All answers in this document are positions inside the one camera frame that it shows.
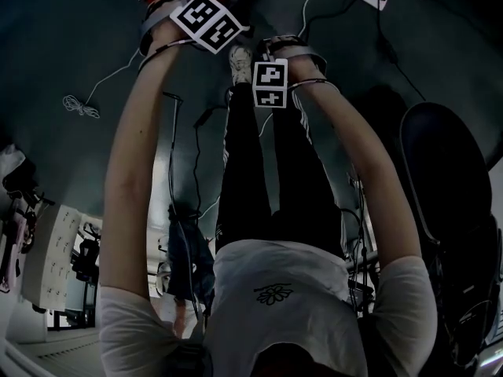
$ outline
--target person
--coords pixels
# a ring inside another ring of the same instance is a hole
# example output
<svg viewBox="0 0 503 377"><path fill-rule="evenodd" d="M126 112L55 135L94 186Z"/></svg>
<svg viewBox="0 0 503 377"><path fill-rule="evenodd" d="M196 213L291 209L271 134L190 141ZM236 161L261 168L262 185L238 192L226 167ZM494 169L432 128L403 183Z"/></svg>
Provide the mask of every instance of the person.
<svg viewBox="0 0 503 377"><path fill-rule="evenodd" d="M149 54L182 37L175 24L162 23L152 31ZM161 90L179 49L163 51L139 73L110 155L100 261L101 359L108 376L169 375L167 359L182 342L154 313L145 271ZM375 351L396 375L417 375L435 342L435 298L411 209L380 139L332 86L302 87L333 125L365 186L381 267L374 310L366 317L376 332L368 351L345 302L340 209L299 99L293 94L286 109L273 110L280 210L271 216L250 85L252 55L234 46L229 60L234 87L224 140L215 298L203 340L211 357L205 372L365 376ZM291 82L324 78L308 56L290 59L288 73Z"/></svg>
<svg viewBox="0 0 503 377"><path fill-rule="evenodd" d="M177 337L182 338L184 330L188 329L187 319L192 316L187 312L186 301L191 302L195 296L205 309L210 306L215 285L213 273L215 261L208 241L204 239L196 223L200 213L180 203L176 204L176 211L174 204L171 204L167 212L170 227L167 240L167 263L165 264L169 265L170 272L165 291L173 298L173 302L170 303L170 299L164 300L163 306L171 311L174 310L173 331ZM190 262L194 268L192 287L189 278L187 245L191 257Z"/></svg>

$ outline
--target floor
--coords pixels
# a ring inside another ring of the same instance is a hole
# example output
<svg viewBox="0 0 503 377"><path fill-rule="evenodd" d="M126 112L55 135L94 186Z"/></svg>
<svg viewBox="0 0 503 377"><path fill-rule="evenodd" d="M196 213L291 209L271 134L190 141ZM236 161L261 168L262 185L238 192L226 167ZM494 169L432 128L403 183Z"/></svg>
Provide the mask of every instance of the floor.
<svg viewBox="0 0 503 377"><path fill-rule="evenodd" d="M259 0L252 14L257 27L255 42L298 32L304 1ZM389 1L381 17L382 28L402 69L422 94L452 108L489 157L503 132L503 31L497 28L501 10L497 0L442 1L489 36L482 37L466 21L428 0ZM308 17L337 11L345 2L312 0ZM39 184L49 198L95 216L102 214L108 155L138 58L132 68L103 83L94 94L90 103L100 110L100 119L65 111L61 99L69 93L86 99L99 79L130 59L138 45L144 11L144 3L138 0L0 0L0 134L10 137L36 164ZM407 104L418 102L414 90L377 51L376 10L369 5L358 2L346 15L315 24L310 43L328 60L329 79L349 98L387 83ZM184 48L172 74L166 90L185 99L178 124L174 190L180 200L195 206L193 124L205 108L223 103L231 83L226 55L214 57ZM173 102L166 99L149 215L150 225L160 229L167 227L172 108ZM316 108L307 104L306 110L316 149L338 200L343 207L354 208L343 150ZM261 125L269 111L257 109L256 113ZM219 194L225 123L225 112L216 111L200 129L202 209ZM278 190L272 127L266 129L262 143L275 208ZM208 236L215 231L216 214L215 208L201 222Z"/></svg>

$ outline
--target hand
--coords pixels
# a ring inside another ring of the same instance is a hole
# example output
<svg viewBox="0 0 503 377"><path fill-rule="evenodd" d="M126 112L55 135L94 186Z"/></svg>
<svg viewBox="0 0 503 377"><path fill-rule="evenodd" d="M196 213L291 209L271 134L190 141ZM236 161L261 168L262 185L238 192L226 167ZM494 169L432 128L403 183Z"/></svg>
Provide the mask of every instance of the hand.
<svg viewBox="0 0 503 377"><path fill-rule="evenodd" d="M170 9L175 3L176 0L174 2L165 2L157 10ZM157 49L158 47L167 45L174 41L178 41L179 39L183 39L183 37L185 36L185 32L169 17L152 28L151 34L152 44L150 45L149 53L153 52L153 50Z"/></svg>
<svg viewBox="0 0 503 377"><path fill-rule="evenodd" d="M291 37L274 37L272 42L293 40ZM293 46L287 46L279 51L291 49ZM301 82L305 79L324 79L325 76L318 70L310 56L297 56L288 59L288 78L291 82Z"/></svg>

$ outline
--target white t-shirt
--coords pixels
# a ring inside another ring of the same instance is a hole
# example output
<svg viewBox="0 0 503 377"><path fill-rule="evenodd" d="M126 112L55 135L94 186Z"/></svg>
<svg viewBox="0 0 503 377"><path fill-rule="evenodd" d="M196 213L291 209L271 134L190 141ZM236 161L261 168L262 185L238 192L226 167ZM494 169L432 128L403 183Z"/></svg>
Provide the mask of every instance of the white t-shirt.
<svg viewBox="0 0 503 377"><path fill-rule="evenodd" d="M242 240L215 259L215 300L204 346L215 377L248 377L257 356L276 343L304 348L314 361L367 376L358 323L343 302L340 258L302 243ZM178 340L150 303L101 289L101 352L108 376L161 377ZM380 274L373 313L398 375L417 375L435 342L435 298L423 260L406 257Z"/></svg>

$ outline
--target light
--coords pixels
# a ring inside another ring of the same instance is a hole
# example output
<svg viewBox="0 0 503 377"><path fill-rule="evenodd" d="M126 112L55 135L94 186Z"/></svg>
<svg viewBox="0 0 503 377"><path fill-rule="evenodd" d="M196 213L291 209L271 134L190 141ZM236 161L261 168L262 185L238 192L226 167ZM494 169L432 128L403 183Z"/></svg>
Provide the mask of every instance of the light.
<svg viewBox="0 0 503 377"><path fill-rule="evenodd" d="M482 364L480 365L480 367L483 368L484 366L487 366L488 364L494 363L495 361L498 361L501 358L503 358L503 350L499 349L496 351L496 353L493 356L491 356L489 359L486 359L485 361L483 361Z"/></svg>

